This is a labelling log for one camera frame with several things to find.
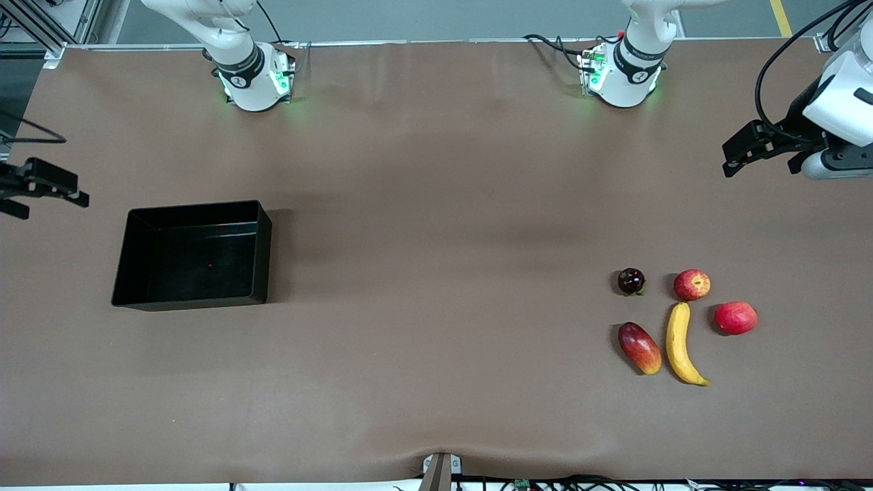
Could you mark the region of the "red yellow apple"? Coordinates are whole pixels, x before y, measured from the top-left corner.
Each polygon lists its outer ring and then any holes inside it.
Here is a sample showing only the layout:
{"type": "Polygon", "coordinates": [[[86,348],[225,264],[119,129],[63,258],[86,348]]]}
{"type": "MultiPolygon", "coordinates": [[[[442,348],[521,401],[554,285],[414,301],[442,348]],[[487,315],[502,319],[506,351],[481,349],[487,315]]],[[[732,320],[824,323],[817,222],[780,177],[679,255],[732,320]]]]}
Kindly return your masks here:
{"type": "Polygon", "coordinates": [[[710,277],[699,269],[680,271],[673,280],[673,291],[680,301],[702,299],[710,293],[710,290],[710,277]]]}

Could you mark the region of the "black plastic box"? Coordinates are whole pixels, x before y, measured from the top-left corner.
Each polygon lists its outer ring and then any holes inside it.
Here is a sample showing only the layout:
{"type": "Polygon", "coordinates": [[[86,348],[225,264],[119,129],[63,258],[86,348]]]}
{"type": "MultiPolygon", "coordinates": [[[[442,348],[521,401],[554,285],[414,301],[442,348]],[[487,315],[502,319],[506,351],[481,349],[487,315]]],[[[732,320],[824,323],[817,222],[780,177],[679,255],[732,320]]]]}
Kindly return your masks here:
{"type": "Polygon", "coordinates": [[[131,209],[112,305],[163,312],[264,304],[271,233],[256,200],[131,209]]]}

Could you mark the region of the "yellow banana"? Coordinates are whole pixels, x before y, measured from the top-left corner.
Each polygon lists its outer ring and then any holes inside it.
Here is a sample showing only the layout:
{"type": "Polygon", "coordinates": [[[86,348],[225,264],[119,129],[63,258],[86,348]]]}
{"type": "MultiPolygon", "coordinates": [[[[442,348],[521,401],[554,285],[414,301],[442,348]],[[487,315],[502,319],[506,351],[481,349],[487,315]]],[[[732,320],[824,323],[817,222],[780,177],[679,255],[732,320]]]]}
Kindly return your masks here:
{"type": "Polygon", "coordinates": [[[665,351],[674,373],[684,383],[708,387],[711,382],[699,373],[688,351],[690,306],[686,302],[674,305],[668,317],[665,333],[665,351]]]}

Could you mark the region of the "red yellow mango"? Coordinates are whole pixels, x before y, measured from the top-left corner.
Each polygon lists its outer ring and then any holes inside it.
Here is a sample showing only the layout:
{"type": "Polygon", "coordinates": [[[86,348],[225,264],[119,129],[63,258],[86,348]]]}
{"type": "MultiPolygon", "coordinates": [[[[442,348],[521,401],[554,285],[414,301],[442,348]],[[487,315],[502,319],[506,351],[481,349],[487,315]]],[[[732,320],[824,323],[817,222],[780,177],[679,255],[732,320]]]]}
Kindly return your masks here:
{"type": "Polygon", "coordinates": [[[621,350],[645,375],[655,375],[663,367],[663,355],[657,342],[643,327],[628,321],[618,329],[621,350]]]}

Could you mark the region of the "aluminium frame profile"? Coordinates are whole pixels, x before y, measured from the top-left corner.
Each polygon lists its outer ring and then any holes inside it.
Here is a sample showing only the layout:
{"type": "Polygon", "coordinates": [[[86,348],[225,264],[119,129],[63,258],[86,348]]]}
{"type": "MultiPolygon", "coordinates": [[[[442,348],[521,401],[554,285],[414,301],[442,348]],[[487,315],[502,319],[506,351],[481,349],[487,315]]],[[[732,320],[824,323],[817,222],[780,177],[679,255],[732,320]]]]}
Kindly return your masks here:
{"type": "Polygon", "coordinates": [[[873,0],[847,0],[833,9],[827,18],[831,24],[826,31],[816,34],[818,47],[823,53],[834,53],[849,38],[861,31],[864,22],[873,19],[873,0]]]}
{"type": "Polygon", "coordinates": [[[0,60],[37,59],[53,69],[66,49],[96,40],[107,0],[0,0],[0,60]]]}

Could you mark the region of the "grey metal bracket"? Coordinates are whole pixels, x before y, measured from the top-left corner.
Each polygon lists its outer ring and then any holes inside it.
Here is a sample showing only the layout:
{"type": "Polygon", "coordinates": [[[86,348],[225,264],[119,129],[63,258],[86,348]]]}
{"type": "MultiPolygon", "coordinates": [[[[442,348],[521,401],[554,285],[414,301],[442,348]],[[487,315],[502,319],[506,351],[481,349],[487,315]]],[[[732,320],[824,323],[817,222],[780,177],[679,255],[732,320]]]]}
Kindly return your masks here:
{"type": "Polygon", "coordinates": [[[418,491],[462,491],[462,459],[450,453],[432,453],[424,458],[418,491]]]}

